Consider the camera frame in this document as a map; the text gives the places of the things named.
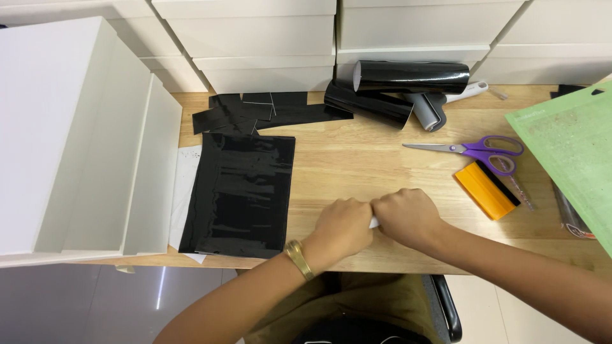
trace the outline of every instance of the white floor tile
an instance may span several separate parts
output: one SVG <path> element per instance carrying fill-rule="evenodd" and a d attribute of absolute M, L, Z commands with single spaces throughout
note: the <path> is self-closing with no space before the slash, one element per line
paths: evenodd
<path fill-rule="evenodd" d="M 223 269 L 223 275 L 221 277 L 221 284 L 235 279 L 238 276 L 235 269 Z"/>
<path fill-rule="evenodd" d="M 509 344 L 589 343 L 502 288 L 495 288 Z"/>
<path fill-rule="evenodd" d="M 445 275 L 463 338 L 461 344 L 508 344 L 495 286 L 476 276 Z"/>
<path fill-rule="evenodd" d="M 150 344 L 178 313 L 221 285 L 221 269 L 102 266 L 83 343 Z"/>
<path fill-rule="evenodd" d="M 99 272 L 87 264 L 0 269 L 0 342 L 81 343 Z"/>

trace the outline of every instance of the person's lap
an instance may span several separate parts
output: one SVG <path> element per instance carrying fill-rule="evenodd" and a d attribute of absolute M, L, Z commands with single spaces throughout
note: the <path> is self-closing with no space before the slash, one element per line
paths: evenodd
<path fill-rule="evenodd" d="M 276 305 L 244 337 L 287 344 L 308 327 L 343 315 L 384 321 L 439 342 L 420 275 L 325 272 Z"/>

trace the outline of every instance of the wooden tabletop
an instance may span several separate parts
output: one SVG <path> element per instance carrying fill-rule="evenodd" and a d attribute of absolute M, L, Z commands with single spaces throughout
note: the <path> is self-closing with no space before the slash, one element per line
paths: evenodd
<path fill-rule="evenodd" d="M 557 260 L 612 276 L 612 259 L 591 239 L 579 239 L 561 228 L 551 181 L 528 150 L 516 158 L 516 177 L 535 206 L 521 205 L 501 220 L 490 220 L 453 178 L 472 159 L 460 154 L 408 149 L 402 143 L 465 143 L 484 135 L 518 138 L 506 113 L 550 99 L 556 86 L 495 86 L 506 92 L 499 100 L 485 92 L 444 106 L 447 124 L 428 133 L 412 116 L 404 130 L 355 115 L 353 120 L 291 125 L 260 130 L 261 135 L 296 137 L 291 178 L 287 240 L 306 237 L 321 209 L 337 198 L 368 201 L 402 187 L 421 188 L 438 206 L 440 216 L 452 225 L 480 236 L 541 253 Z M 214 93 L 173 94 L 183 106 L 179 147 L 201 144 L 193 135 L 191 114 L 208 109 Z M 323 102 L 323 92 L 311 92 L 308 103 Z M 251 268 L 263 260 L 209 255 L 200 265 L 172 247 L 168 253 L 110 260 L 95 264 Z M 408 249 L 377 233 L 374 243 L 332 270 L 464 274 L 465 272 Z"/>

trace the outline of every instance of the gold bracelet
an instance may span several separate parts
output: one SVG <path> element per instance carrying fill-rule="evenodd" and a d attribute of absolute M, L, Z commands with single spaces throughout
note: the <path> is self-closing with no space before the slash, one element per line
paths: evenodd
<path fill-rule="evenodd" d="M 291 240 L 285 244 L 285 253 L 293 260 L 293 263 L 300 269 L 300 272 L 306 278 L 306 281 L 310 281 L 315 278 L 315 275 L 310 270 L 310 266 L 306 263 L 302 254 L 302 244 L 297 240 Z"/>

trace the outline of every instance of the human arm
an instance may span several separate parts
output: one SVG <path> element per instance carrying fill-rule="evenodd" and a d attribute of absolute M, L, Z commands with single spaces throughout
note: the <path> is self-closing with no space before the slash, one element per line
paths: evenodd
<path fill-rule="evenodd" d="M 355 199 L 323 209 L 314 232 L 302 241 L 305 261 L 318 275 L 372 242 L 372 209 Z M 306 282 L 281 253 L 223 284 L 172 319 L 154 344 L 235 344 L 283 298 Z"/>
<path fill-rule="evenodd" d="M 594 343 L 612 342 L 612 284 L 593 272 L 449 225 L 419 189 L 371 203 L 397 242 L 488 280 Z"/>

